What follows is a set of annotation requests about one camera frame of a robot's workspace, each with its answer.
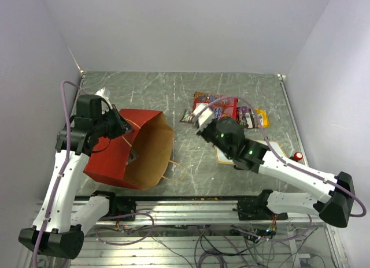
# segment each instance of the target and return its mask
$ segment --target red paper bag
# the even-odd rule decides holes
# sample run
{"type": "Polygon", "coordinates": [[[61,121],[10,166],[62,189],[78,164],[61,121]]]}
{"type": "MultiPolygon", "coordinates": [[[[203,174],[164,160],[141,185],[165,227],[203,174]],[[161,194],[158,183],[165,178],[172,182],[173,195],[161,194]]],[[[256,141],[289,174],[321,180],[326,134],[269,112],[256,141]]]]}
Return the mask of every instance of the red paper bag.
{"type": "Polygon", "coordinates": [[[101,138],[84,173],[93,180],[124,188],[148,189],[158,184],[171,157],[174,132],[162,111],[121,109],[120,114],[135,128],[124,135],[138,158],[127,164],[131,147],[121,137],[101,138]]]}

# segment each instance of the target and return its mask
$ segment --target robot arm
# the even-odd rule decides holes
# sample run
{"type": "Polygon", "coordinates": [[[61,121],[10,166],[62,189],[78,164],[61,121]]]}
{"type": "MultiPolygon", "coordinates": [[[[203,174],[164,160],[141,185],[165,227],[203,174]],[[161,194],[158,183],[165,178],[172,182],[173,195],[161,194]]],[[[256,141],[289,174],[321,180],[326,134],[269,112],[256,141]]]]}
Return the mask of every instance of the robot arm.
{"type": "MultiPolygon", "coordinates": [[[[194,110],[194,115],[200,113],[204,107],[205,105],[199,105],[194,110]]],[[[344,172],[340,172],[337,176],[324,173],[281,155],[284,160],[282,162],[275,157],[268,146],[245,138],[243,129],[232,118],[214,120],[210,109],[206,109],[199,116],[197,125],[199,126],[197,134],[218,147],[238,168],[278,178],[305,191],[305,193],[281,193],[264,190],[262,192],[264,195],[261,196],[262,207],[274,214],[311,214],[319,216],[333,226],[340,228],[347,226],[353,199],[334,186],[308,176],[302,170],[320,175],[354,193],[351,175],[344,172]],[[289,166],[289,163],[294,163],[298,169],[289,166]]]]}
{"type": "Polygon", "coordinates": [[[42,208],[32,224],[32,228],[22,229],[19,241],[31,251],[45,219],[46,209],[51,200],[53,188],[61,176],[51,208],[46,230],[42,233],[39,253],[60,258],[73,259],[78,256],[84,235],[105,215],[115,215],[113,210],[115,195],[110,192],[96,191],[88,203],[78,212],[72,213],[76,196],[77,182],[98,144],[100,137],[114,139],[133,130],[133,127],[108,100],[106,90],[99,90],[97,95],[81,95],[77,99],[76,115],[71,117],[71,151],[68,165],[63,173],[59,170],[66,158],[66,127],[57,136],[55,165],[46,198],[42,208]],[[102,111],[102,103],[108,109],[102,111]]]}

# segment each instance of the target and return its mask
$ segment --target wire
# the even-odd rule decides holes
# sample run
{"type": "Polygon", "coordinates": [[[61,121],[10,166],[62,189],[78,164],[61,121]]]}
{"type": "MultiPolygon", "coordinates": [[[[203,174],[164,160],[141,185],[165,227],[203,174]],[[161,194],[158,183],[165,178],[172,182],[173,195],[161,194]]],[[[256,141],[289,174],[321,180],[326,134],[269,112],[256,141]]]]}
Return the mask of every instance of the wire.
{"type": "MultiPolygon", "coordinates": [[[[257,115],[257,113],[256,113],[256,110],[255,110],[255,108],[253,108],[252,107],[252,105],[247,101],[247,100],[245,100],[245,99],[243,99],[243,98],[240,98],[240,97],[238,97],[238,96],[223,96],[223,97],[221,97],[221,98],[218,98],[218,99],[215,99],[213,102],[210,102],[210,103],[208,103],[208,105],[206,106],[206,107],[204,107],[195,117],[194,117],[194,122],[196,122],[198,119],[199,119],[199,117],[201,116],[201,114],[207,109],[207,108],[209,108],[210,106],[212,106],[213,104],[215,104],[216,102],[219,102],[219,101],[222,101],[222,100],[224,100],[224,99],[230,99],[230,98],[232,98],[232,99],[240,99],[241,101],[243,101],[243,102],[245,102],[245,104],[247,104],[247,107],[249,107],[252,111],[253,111],[253,114],[256,116],[256,117],[258,117],[258,115],[257,115]]],[[[344,188],[343,186],[341,186],[341,185],[339,185],[339,184],[337,184],[337,183],[335,183],[335,182],[333,182],[333,181],[331,181],[331,180],[326,180],[325,178],[323,178],[322,176],[319,176],[319,175],[317,175],[317,174],[315,174],[315,173],[312,173],[312,172],[310,172],[310,171],[308,171],[308,170],[306,170],[306,169],[303,169],[303,168],[301,168],[301,167],[298,167],[298,166],[295,166],[295,165],[293,165],[293,164],[291,164],[291,163],[287,163],[276,151],[275,151],[275,149],[272,147],[272,145],[271,145],[271,143],[270,143],[270,141],[269,141],[269,139],[268,139],[268,137],[267,137],[267,134],[266,134],[266,132],[265,132],[265,129],[263,128],[263,126],[261,125],[261,121],[260,121],[260,119],[256,119],[257,120],[257,123],[258,123],[258,127],[259,127],[259,129],[260,129],[260,131],[261,131],[261,133],[262,133],[262,135],[263,135],[263,137],[264,137],[264,140],[265,140],[265,142],[266,142],[266,144],[267,144],[267,146],[269,147],[269,149],[270,149],[270,151],[274,154],[274,156],[279,160],[279,161],[281,161],[283,164],[285,164],[286,166],[289,166],[289,167],[291,167],[291,168],[293,168],[293,169],[295,169],[295,170],[297,170],[297,171],[300,171],[300,172],[303,172],[303,173],[305,173],[305,174],[307,174],[307,175],[309,175],[309,176],[312,176],[312,177],[314,177],[314,178],[316,178],[316,179],[318,179],[318,180],[320,180],[320,181],[322,181],[322,182],[325,182],[325,183],[329,183],[329,184],[331,184],[332,186],[334,186],[335,188],[337,188],[337,189],[339,189],[339,190],[341,190],[343,193],[345,193],[346,195],[348,195],[348,196],[350,196],[352,199],[354,199],[360,206],[361,206],[361,208],[362,208],[362,213],[361,214],[350,214],[350,216],[351,217],[357,217],[357,218],[360,218],[360,217],[363,217],[363,216],[365,216],[366,215],[366,213],[367,213],[367,210],[366,210],[366,207],[365,207],[365,205],[363,204],[363,202],[358,198],[358,197],[356,197],[356,195],[354,194],[354,193],[352,193],[352,192],[350,192],[350,191],[348,191],[346,188],[344,188]]]]}
{"type": "Polygon", "coordinates": [[[269,252],[269,258],[267,260],[267,267],[268,267],[268,264],[270,263],[270,261],[273,261],[275,259],[275,249],[273,248],[273,245],[274,245],[274,243],[271,243],[271,248],[270,248],[270,252],[269,252]],[[273,250],[272,259],[270,259],[271,250],[273,250]]]}
{"type": "Polygon", "coordinates": [[[194,246],[194,263],[195,263],[195,266],[198,267],[198,264],[197,264],[197,248],[198,248],[198,243],[199,241],[202,239],[202,236],[204,235],[205,231],[202,232],[200,235],[199,235],[199,238],[197,240],[197,242],[195,243],[195,246],[194,246]]]}
{"type": "Polygon", "coordinates": [[[321,261],[323,262],[324,268],[326,268],[325,261],[324,261],[324,259],[323,259],[320,255],[314,255],[314,254],[311,254],[311,255],[312,255],[314,258],[315,258],[315,257],[320,258],[320,259],[321,259],[321,261]]]}
{"type": "Polygon", "coordinates": [[[102,242],[104,244],[108,244],[108,245],[127,246],[127,245],[132,245],[132,244],[138,243],[140,241],[143,241],[148,236],[151,236],[151,234],[153,233],[153,229],[154,229],[154,219],[153,219],[153,217],[150,214],[148,214],[146,212],[136,212],[136,213],[129,213],[129,214],[124,214],[124,215],[119,215],[119,216],[113,216],[113,217],[103,217],[103,218],[100,219],[100,221],[106,221],[106,220],[118,219],[118,218],[127,218],[127,217],[132,217],[132,216],[137,216],[137,215],[148,216],[151,219],[151,228],[149,229],[149,232],[146,233],[143,237],[141,237],[141,238],[139,238],[139,239],[137,239],[135,241],[132,241],[132,242],[127,242],[127,243],[108,242],[108,241],[102,240],[99,237],[99,230],[100,229],[103,229],[103,227],[101,227],[101,228],[98,228],[97,231],[96,231],[96,233],[95,233],[95,236],[97,237],[97,241],[102,242]]]}
{"type": "Polygon", "coordinates": [[[62,81],[61,84],[60,84],[60,91],[61,91],[61,95],[62,95],[63,111],[64,111],[64,117],[65,117],[65,123],[66,123],[66,131],[67,131],[67,135],[66,135],[66,139],[67,139],[66,154],[65,154],[65,160],[64,160],[64,162],[63,162],[63,164],[62,164],[62,166],[61,166],[61,168],[58,172],[58,175],[60,175],[60,176],[58,176],[57,179],[55,180],[55,183],[53,185],[53,189],[51,190],[49,202],[47,204],[46,211],[45,211],[44,221],[41,224],[41,227],[40,227],[40,230],[39,230],[36,242],[35,242],[34,253],[33,253],[33,256],[32,256],[32,265],[34,266],[34,268],[38,268],[37,254],[39,252],[41,238],[42,238],[43,233],[45,232],[45,230],[47,228],[47,223],[49,222],[49,219],[50,219],[51,208],[52,208],[53,203],[55,201],[57,190],[58,190],[58,187],[59,187],[59,183],[60,183],[61,178],[62,178],[61,175],[63,175],[63,172],[64,172],[65,168],[67,167],[67,164],[69,162],[70,153],[71,153],[71,123],[69,121],[68,107],[67,107],[65,90],[64,90],[64,85],[65,84],[72,85],[72,86],[76,87],[78,90],[81,90],[85,94],[87,94],[87,92],[84,89],[82,89],[80,86],[78,86],[75,83],[72,83],[70,81],[62,81]]]}
{"type": "Polygon", "coordinates": [[[155,239],[153,236],[151,236],[151,238],[152,238],[154,241],[156,241],[156,242],[158,242],[158,243],[162,244],[162,245],[163,245],[164,247],[166,247],[170,252],[173,252],[175,255],[181,256],[181,257],[182,257],[183,259],[185,259],[185,261],[190,265],[190,267],[191,267],[191,268],[193,268],[192,264],[190,263],[190,261],[189,261],[189,260],[187,260],[187,258],[186,258],[185,256],[183,256],[183,255],[181,255],[181,254],[178,254],[177,252],[173,251],[173,250],[172,250],[172,249],[170,249],[167,245],[165,245],[163,242],[161,242],[161,241],[159,241],[159,240],[155,239]]]}
{"type": "Polygon", "coordinates": [[[265,238],[265,237],[262,237],[262,236],[258,236],[258,235],[256,235],[255,233],[252,233],[252,232],[247,232],[247,231],[245,231],[243,229],[240,229],[240,228],[238,228],[234,225],[231,225],[231,226],[232,226],[233,229],[236,229],[236,230],[238,230],[242,233],[245,233],[247,235],[257,237],[260,240],[270,241],[270,242],[286,242],[286,241],[290,241],[290,240],[296,239],[298,237],[304,236],[311,229],[311,227],[312,227],[312,217],[310,215],[307,215],[307,216],[309,218],[308,227],[302,233],[299,233],[295,236],[284,238],[284,239],[269,239],[269,238],[265,238]]]}
{"type": "Polygon", "coordinates": [[[213,254],[213,251],[212,251],[212,250],[209,250],[208,252],[204,252],[204,253],[199,257],[199,261],[198,261],[197,268],[201,268],[203,261],[204,261],[207,257],[209,257],[209,256],[213,256],[214,258],[216,258],[216,259],[219,261],[220,268],[227,268],[226,261],[224,260],[224,258],[222,257],[222,255],[215,255],[215,254],[213,254]]]}
{"type": "Polygon", "coordinates": [[[139,129],[141,129],[141,126],[139,126],[137,123],[135,123],[135,122],[133,122],[133,121],[131,121],[129,119],[126,119],[126,118],[125,118],[125,120],[128,121],[128,122],[130,122],[130,123],[132,123],[132,124],[134,124],[134,125],[136,125],[139,129]]]}
{"type": "Polygon", "coordinates": [[[201,237],[201,239],[199,240],[199,243],[200,243],[200,245],[201,245],[201,248],[203,249],[203,251],[205,251],[205,252],[207,252],[207,250],[206,249],[204,249],[204,247],[203,247],[203,245],[202,245],[202,239],[205,239],[207,242],[208,242],[208,244],[213,248],[213,250],[215,251],[215,255],[225,255],[225,256],[237,256],[237,255],[240,255],[240,254],[242,254],[242,253],[244,253],[245,251],[247,251],[248,249],[245,249],[245,250],[243,250],[243,251],[237,251],[237,253],[236,254],[230,254],[230,253],[227,253],[227,252],[221,252],[220,250],[218,250],[209,240],[208,240],[208,238],[203,234],[202,235],[202,237],[201,237]]]}
{"type": "Polygon", "coordinates": [[[316,228],[316,229],[314,229],[314,230],[312,230],[311,232],[310,232],[310,234],[307,236],[307,238],[302,242],[302,244],[299,246],[299,248],[298,248],[298,250],[294,253],[294,254],[291,254],[290,256],[288,256],[287,257],[287,259],[286,260],[284,260],[284,262],[282,263],[282,264],[280,264],[280,266],[278,267],[278,268],[280,268],[280,267],[282,267],[283,266],[283,264],[284,263],[286,263],[287,261],[288,261],[288,259],[290,259],[293,255],[295,256],[294,257],[294,260],[293,260],[293,265],[294,265],[294,262],[295,262],[295,259],[297,258],[297,254],[299,253],[299,251],[301,250],[301,248],[303,247],[303,245],[306,243],[306,241],[308,240],[308,238],[316,231],[316,230],[318,230],[318,228],[316,228]]]}
{"type": "Polygon", "coordinates": [[[248,265],[248,267],[250,267],[250,265],[248,264],[248,261],[244,258],[244,256],[238,251],[238,249],[236,248],[236,246],[233,244],[233,242],[231,242],[231,240],[229,238],[227,238],[226,236],[224,236],[222,234],[222,236],[230,243],[230,245],[234,248],[234,250],[236,251],[236,253],[240,256],[240,258],[245,262],[245,264],[248,265]]]}
{"type": "Polygon", "coordinates": [[[178,167],[180,167],[181,169],[183,169],[183,175],[179,179],[168,178],[168,177],[165,177],[165,176],[162,176],[162,178],[165,178],[166,180],[174,181],[174,182],[182,181],[185,178],[185,176],[186,176],[186,169],[182,165],[178,164],[175,161],[169,160],[169,162],[172,163],[172,164],[178,165],[178,167]]]}
{"type": "Polygon", "coordinates": [[[295,232],[297,229],[306,229],[306,228],[295,228],[295,229],[293,229],[291,232],[293,233],[293,232],[295,232]]]}
{"type": "MultiPolygon", "coordinates": [[[[247,249],[248,249],[248,251],[249,251],[249,254],[251,255],[251,257],[253,258],[253,260],[255,261],[255,263],[257,264],[257,265],[259,265],[259,266],[261,266],[261,267],[267,267],[268,268],[268,264],[267,264],[267,266],[265,266],[265,265],[263,265],[263,264],[261,264],[261,263],[259,263],[258,262],[258,260],[257,260],[257,257],[256,257],[256,254],[254,254],[254,253],[252,253],[252,251],[250,250],[250,248],[249,248],[249,243],[248,243],[248,239],[247,239],[247,237],[246,236],[244,236],[244,242],[245,242],[245,246],[247,247],[247,249]]],[[[257,247],[259,246],[259,245],[256,245],[256,244],[254,244],[253,243],[253,249],[254,250],[256,250],[257,251],[257,247]]],[[[275,259],[275,249],[274,249],[274,251],[273,251],[273,258],[275,259]]]]}
{"type": "Polygon", "coordinates": [[[68,259],[67,258],[64,259],[64,261],[63,261],[62,265],[60,266],[60,268],[64,268],[64,266],[67,264],[67,262],[68,262],[68,259]]]}
{"type": "Polygon", "coordinates": [[[105,150],[109,147],[110,141],[111,141],[111,139],[109,138],[108,145],[106,145],[106,147],[105,147],[105,148],[103,148],[103,149],[101,149],[101,150],[98,150],[98,151],[92,151],[91,153],[92,153],[92,154],[97,154],[98,152],[105,151],[105,150]]]}
{"type": "Polygon", "coordinates": [[[123,138],[123,140],[125,140],[125,142],[130,146],[130,147],[132,147],[132,145],[131,145],[131,143],[129,142],[129,141],[127,141],[127,139],[122,135],[122,138],[123,138]]]}

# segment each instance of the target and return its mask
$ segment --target marble surface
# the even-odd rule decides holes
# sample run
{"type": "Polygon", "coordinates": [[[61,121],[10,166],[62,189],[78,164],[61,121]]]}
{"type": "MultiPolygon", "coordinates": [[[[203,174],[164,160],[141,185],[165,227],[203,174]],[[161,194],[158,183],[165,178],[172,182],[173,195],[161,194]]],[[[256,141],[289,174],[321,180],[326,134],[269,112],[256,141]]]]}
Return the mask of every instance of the marble surface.
{"type": "MultiPolygon", "coordinates": [[[[193,105],[195,91],[237,95],[257,108],[267,111],[271,126],[266,132],[280,143],[288,156],[299,150],[286,100],[277,75],[251,73],[165,73],[165,72],[85,72],[83,88],[96,92],[110,90],[110,101],[118,109],[162,110],[167,123],[175,130],[172,159],[186,168],[181,182],[162,179],[148,190],[113,187],[81,176],[77,195],[90,195],[95,190],[117,195],[258,195],[263,189],[299,192],[296,187],[262,174],[235,170],[216,162],[214,148],[195,135],[195,129],[179,122],[185,109],[193,105]]],[[[262,139],[255,129],[246,129],[246,137],[262,139]]],[[[170,164],[166,177],[179,178],[182,170],[170,164]]]]}

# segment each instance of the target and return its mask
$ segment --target snack bag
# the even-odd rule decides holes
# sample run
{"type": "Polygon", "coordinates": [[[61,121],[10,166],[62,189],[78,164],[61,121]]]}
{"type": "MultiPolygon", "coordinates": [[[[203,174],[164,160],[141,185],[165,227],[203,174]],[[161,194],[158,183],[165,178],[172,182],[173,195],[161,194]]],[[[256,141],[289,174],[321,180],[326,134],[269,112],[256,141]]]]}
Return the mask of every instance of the snack bag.
{"type": "Polygon", "coordinates": [[[193,111],[189,109],[185,109],[184,115],[181,118],[180,122],[188,122],[189,124],[193,123],[193,111]]]}
{"type": "MultiPolygon", "coordinates": [[[[267,128],[268,126],[270,126],[266,111],[258,108],[255,108],[255,111],[262,127],[267,128]]],[[[237,107],[236,112],[238,114],[236,117],[236,121],[243,128],[258,128],[258,122],[256,120],[257,117],[254,117],[252,109],[249,109],[246,106],[242,106],[237,107]]]]}
{"type": "MultiPolygon", "coordinates": [[[[194,93],[194,104],[193,110],[197,108],[199,103],[210,103],[214,100],[221,98],[223,95],[212,95],[203,92],[194,93]]],[[[236,105],[238,104],[237,99],[225,99],[221,100],[211,106],[215,119],[220,119],[222,117],[232,117],[236,119],[236,105]]]]}

